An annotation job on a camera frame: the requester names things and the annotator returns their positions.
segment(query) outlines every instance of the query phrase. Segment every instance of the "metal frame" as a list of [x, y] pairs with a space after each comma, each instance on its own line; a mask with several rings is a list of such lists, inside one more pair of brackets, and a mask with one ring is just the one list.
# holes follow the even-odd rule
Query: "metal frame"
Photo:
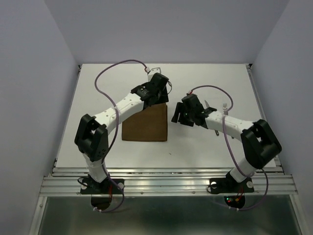
[[[73, 100], [74, 100], [74, 96], [75, 96], [77, 84], [78, 84], [78, 81], [79, 81], [80, 72], [81, 72], [81, 70], [82, 70], [82, 66], [83, 66], [83, 65], [78, 65], [79, 70], [78, 70], [78, 73], [77, 73], [77, 80], [76, 80], [76, 83], [75, 83], [74, 92], [73, 92], [73, 94], [72, 94], [71, 101], [70, 101], [70, 107], [72, 107], [72, 104], [73, 104]], [[53, 167], [55, 167], [56, 164], [57, 164], [57, 160], [58, 160], [58, 156], [59, 156], [59, 153], [60, 153], [60, 150], [61, 150], [61, 143], [62, 143], [62, 140], [63, 140], [63, 137], [64, 137], [65, 127], [66, 127], [66, 125], [67, 125], [69, 113], [70, 113], [70, 109], [69, 109], [68, 112], [67, 112], [67, 120], [66, 120], [64, 129], [63, 129], [63, 133], [62, 133], [62, 136], [61, 136], [61, 141], [60, 141], [60, 144], [59, 144], [58, 152], [57, 152], [57, 155], [56, 155], [56, 158], [55, 158]]]
[[[125, 180], [124, 193], [126, 197], [139, 196], [216, 196], [206, 191], [210, 184], [209, 178], [225, 177], [226, 171], [212, 172], [208, 169], [158, 169], [158, 172], [147, 172], [136, 169], [119, 169], [108, 171], [112, 178]], [[268, 173], [269, 195], [297, 194], [293, 178], [290, 175]], [[40, 196], [66, 197], [89, 196], [80, 194], [78, 177], [45, 177]], [[256, 173], [253, 177], [255, 192], [251, 195], [263, 195], [266, 189], [265, 177], [262, 173]]]
[[39, 196], [35, 213], [34, 213], [34, 217], [31, 222], [29, 235], [37, 235], [39, 233], [41, 221], [45, 212], [46, 202], [47, 202], [47, 197]]
[[[257, 100], [261, 117], [266, 119], [251, 68], [246, 65], [253, 92]], [[276, 167], [265, 168], [269, 178], [269, 195], [290, 195], [301, 233], [309, 234], [309, 229], [298, 198], [296, 186], [291, 175], [285, 175], [279, 161]], [[231, 168], [109, 168], [112, 178], [125, 179], [125, 196], [215, 196], [206, 191], [209, 178], [224, 177]], [[39, 200], [32, 221], [30, 235], [39, 232], [47, 197], [84, 196], [80, 194], [78, 177], [87, 175], [87, 168], [57, 168], [49, 177], [44, 177]], [[251, 195], [263, 195], [266, 188], [265, 177], [258, 171], [253, 177], [255, 192]]]

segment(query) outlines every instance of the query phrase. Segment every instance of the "white backdrop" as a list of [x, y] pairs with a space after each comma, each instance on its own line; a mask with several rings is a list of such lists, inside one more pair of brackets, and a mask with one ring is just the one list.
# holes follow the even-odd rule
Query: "white backdrop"
[[253, 63], [288, 0], [45, 0], [78, 63]]
[[78, 67], [42, 0], [0, 5], [0, 234], [26, 235]]
[[[78, 80], [74, 100], [58, 156], [57, 167], [85, 167], [85, 159], [74, 144], [80, 118], [91, 116], [112, 106], [94, 88], [94, 79], [108, 64], [84, 64]], [[162, 74], [173, 84], [168, 105], [168, 141], [132, 142], [122, 141], [119, 132], [117, 141], [106, 158], [107, 167], [233, 167], [223, 135], [216, 136], [213, 130], [171, 123], [176, 103], [195, 86], [211, 84], [228, 91], [234, 99], [231, 116], [256, 121], [261, 118], [245, 65], [212, 64], [151, 64], [161, 67]], [[119, 65], [105, 72], [99, 79], [99, 87], [116, 102], [120, 101], [135, 86], [147, 80], [143, 66]], [[200, 100], [206, 99], [210, 106], [222, 110], [223, 102], [230, 106], [228, 97], [213, 88], [196, 90]], [[244, 157], [238, 140], [230, 143], [237, 160]]]
[[294, 178], [313, 234], [312, 12], [312, 0], [291, 0], [252, 68], [283, 147], [280, 161]]

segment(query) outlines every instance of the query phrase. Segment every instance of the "white wall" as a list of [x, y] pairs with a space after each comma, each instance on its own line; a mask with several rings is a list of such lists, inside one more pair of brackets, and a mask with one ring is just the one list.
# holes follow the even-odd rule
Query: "white wall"
[[43, 0], [0, 5], [0, 234], [28, 234], [77, 65]]
[[252, 63], [288, 0], [45, 0], [79, 63]]
[[266, 116], [313, 232], [313, 1], [291, 0], [253, 65]]

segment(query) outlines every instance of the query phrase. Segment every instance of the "brown cardboard box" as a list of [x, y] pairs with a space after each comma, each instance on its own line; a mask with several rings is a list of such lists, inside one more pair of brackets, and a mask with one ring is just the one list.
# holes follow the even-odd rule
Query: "brown cardboard box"
[[167, 105], [153, 105], [123, 121], [124, 141], [167, 141]]

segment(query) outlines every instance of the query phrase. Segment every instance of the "wire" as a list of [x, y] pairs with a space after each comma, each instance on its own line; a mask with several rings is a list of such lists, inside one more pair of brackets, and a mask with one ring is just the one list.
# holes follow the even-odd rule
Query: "wire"
[[242, 193], [242, 194], [244, 193], [244, 188], [243, 188], [243, 187], [240, 188], [240, 190], [239, 190], [239, 192], [237, 193], [236, 197], [238, 197], [240, 193]]
[[222, 204], [222, 203], [218, 203], [218, 202], [214, 202], [212, 201], [214, 204], [217, 204], [217, 205], [220, 205], [222, 207], [226, 207], [226, 208], [229, 208], [229, 209], [232, 209], [232, 210], [235, 210], [235, 211], [247, 211], [247, 210], [250, 210], [250, 209], [253, 209], [253, 208], [256, 208], [257, 206], [259, 206], [260, 204], [262, 204], [268, 194], [268, 187], [269, 187], [269, 183], [268, 183], [268, 175], [266, 174], [266, 172], [262, 169], [262, 172], [265, 176], [265, 179], [266, 179], [266, 188], [265, 188], [265, 192], [262, 196], [262, 198], [260, 199], [260, 201], [258, 201], [257, 203], [255, 203], [254, 205], [250, 206], [250, 207], [246, 207], [246, 208], [241, 208], [241, 209], [238, 209], [238, 208], [234, 208], [234, 207], [230, 207], [230, 206], [227, 206], [225, 204]]
[[[109, 69], [111, 69], [111, 68], [113, 68], [113, 67], [115, 67], [115, 66], [117, 66], [117, 65], [120, 65], [120, 64], [123, 64], [123, 63], [127, 63], [127, 62], [137, 62], [137, 63], [140, 63], [140, 64], [142, 64], [142, 65], [144, 66], [145, 71], [146, 71], [146, 69], [148, 68], [143, 62], [141, 62], [141, 61], [139, 61], [139, 60], [135, 60], [135, 59], [123, 60], [123, 61], [117, 62], [117, 63], [115, 63], [115, 64], [112, 64], [112, 65], [108, 66], [107, 68], [105, 68], [104, 70], [102, 70], [102, 71], [97, 75], [96, 79], [94, 80], [94, 87], [96, 88], [96, 90], [97, 90], [99, 93], [103, 94], [103, 95], [111, 102], [111, 104], [113, 105], [113, 107], [116, 107], [116, 103], [114, 102], [114, 100], [113, 100], [109, 95], [107, 95], [105, 92], [103, 92], [102, 90], [99, 89], [99, 87], [98, 87], [98, 85], [97, 85], [97, 81], [98, 81], [99, 77], [100, 77], [105, 71], [107, 71], [107, 70], [109, 70]], [[117, 137], [117, 132], [118, 132], [119, 113], [118, 113], [118, 111], [117, 111], [116, 109], [115, 109], [115, 113], [116, 113], [116, 127], [115, 127], [115, 133], [114, 133], [113, 140], [112, 140], [112, 142], [111, 142], [111, 144], [110, 144], [110, 146], [109, 146], [108, 153], [110, 152], [110, 150], [111, 150], [113, 144], [115, 143], [115, 140], [116, 140], [116, 137]], [[101, 212], [101, 213], [107, 213], [107, 212], [112, 212], [112, 211], [118, 209], [118, 208], [123, 204], [124, 199], [125, 199], [125, 194], [124, 194], [124, 190], [110, 177], [110, 174], [108, 173], [107, 168], [106, 168], [106, 165], [105, 165], [105, 157], [104, 157], [101, 161], [102, 161], [102, 162], [101, 162], [101, 166], [102, 166], [102, 169], [103, 169], [103, 171], [104, 171], [106, 177], [107, 177], [108, 180], [109, 180], [115, 187], [117, 187], [117, 189], [120, 190], [121, 193], [122, 193], [122, 200], [121, 200], [121, 202], [120, 202], [115, 208], [110, 209], [110, 210], [105, 210], [105, 211], [99, 210], [98, 208], [93, 208], [95, 211], [98, 211], [98, 212]]]
[[193, 89], [191, 89], [191, 91], [189, 92], [189, 94], [191, 94], [194, 90], [196, 89], [199, 89], [199, 88], [203, 88], [203, 87], [211, 87], [211, 88], [215, 88], [215, 89], [218, 89], [220, 90], [221, 92], [223, 92], [224, 94], [226, 94], [228, 96], [228, 98], [230, 99], [230, 102], [231, 102], [231, 105], [229, 107], [229, 109], [227, 109], [227, 111], [230, 111], [233, 107], [234, 107], [234, 101], [233, 101], [233, 98], [230, 96], [230, 94], [223, 90], [222, 88], [220, 87], [217, 87], [217, 86], [213, 86], [213, 85], [202, 85], [202, 86], [198, 86], [198, 87], [195, 87]]
[[239, 197], [239, 198], [237, 198], [235, 201], [237, 201], [237, 202], [238, 202], [238, 201], [239, 201], [239, 200], [243, 197], [243, 194], [244, 194], [244, 193], [242, 193], [242, 194], [240, 195], [240, 197]]
[[224, 135], [224, 139], [225, 139], [225, 142], [226, 142], [226, 145], [227, 145], [227, 148], [228, 148], [228, 151], [229, 151], [229, 154], [231, 156], [231, 159], [233, 160], [237, 170], [240, 172], [240, 174], [242, 174], [243, 176], [245, 176], [246, 178], [249, 178], [250, 176], [246, 175], [243, 173], [243, 171], [240, 169], [239, 165], [237, 164], [236, 162], [236, 159], [235, 159], [235, 156], [233, 154], [233, 151], [231, 150], [231, 147], [230, 147], [230, 144], [229, 144], [229, 141], [228, 141], [228, 138], [227, 138], [227, 134], [226, 134], [226, 124], [225, 124], [225, 115], [223, 115], [223, 121], [222, 121], [222, 126], [223, 126], [223, 135]]
[[[202, 86], [198, 86], [198, 87], [193, 88], [193, 89], [190, 91], [189, 94], [191, 94], [195, 89], [203, 88], [203, 87], [215, 88], [215, 89], [218, 89], [218, 90], [220, 90], [221, 92], [225, 93], [225, 94], [229, 97], [230, 102], [231, 102], [231, 105], [230, 105], [229, 109], [227, 109], [227, 112], [230, 111], [230, 110], [233, 108], [233, 106], [234, 106], [234, 101], [233, 101], [232, 97], [230, 96], [230, 94], [227, 93], [227, 92], [226, 92], [225, 90], [223, 90], [222, 88], [217, 87], [217, 86], [213, 86], [213, 85], [202, 85]], [[233, 152], [232, 152], [232, 150], [231, 150], [231, 147], [230, 147], [230, 144], [229, 144], [229, 141], [228, 141], [228, 138], [227, 138], [227, 134], [226, 134], [225, 115], [223, 115], [222, 124], [223, 124], [223, 134], [224, 134], [225, 142], [226, 142], [228, 151], [229, 151], [229, 153], [230, 153], [230, 156], [231, 156], [231, 158], [232, 158], [232, 160], [233, 160], [233, 162], [234, 162], [234, 164], [235, 164], [237, 170], [238, 170], [243, 176], [245, 176], [245, 177], [247, 177], [247, 178], [250, 177], [250, 176], [245, 175], [245, 174], [242, 172], [242, 170], [241, 170], [240, 167], [238, 166], [238, 164], [237, 164], [237, 162], [236, 162], [236, 159], [235, 159], [235, 157], [234, 157], [234, 154], [233, 154]], [[255, 207], [257, 207], [258, 205], [260, 205], [261, 203], [263, 203], [264, 199], [266, 198], [266, 195], [268, 194], [269, 183], [268, 183], [268, 175], [266, 174], [266, 172], [265, 172], [263, 169], [262, 169], [262, 172], [264, 173], [265, 179], [266, 179], [266, 189], [265, 189], [264, 195], [263, 195], [263, 197], [261, 198], [261, 200], [260, 200], [259, 202], [257, 202], [256, 204], [254, 204], [253, 206], [250, 206], [250, 207], [247, 207], [247, 208], [241, 208], [241, 209], [233, 208], [233, 209], [238, 210], [238, 211], [247, 211], [247, 210], [252, 209], [252, 208], [255, 208]], [[216, 203], [216, 202], [213, 202], [213, 203], [218, 204], [218, 205], [223, 206], [223, 207], [232, 208], [232, 207], [226, 206], [226, 205], [224, 205], [224, 204], [220, 204], [220, 203]]]
[[77, 182], [78, 182], [80, 185], [83, 185], [83, 186], [85, 186], [85, 187], [88, 187], [88, 185], [85, 184], [85, 183], [83, 183], [83, 182], [81, 182], [80, 179], [83, 179], [83, 177], [78, 178], [78, 179], [77, 179]]
[[110, 195], [110, 198], [112, 199], [113, 198], [113, 195], [112, 195], [112, 185], [110, 185], [110, 187], [109, 187], [109, 195]]
[[170, 91], [167, 94], [161, 94], [161, 96], [168, 96], [169, 93], [171, 93], [172, 89], [173, 89], [173, 85], [170, 81], [167, 81], [168, 85], [171, 87]]

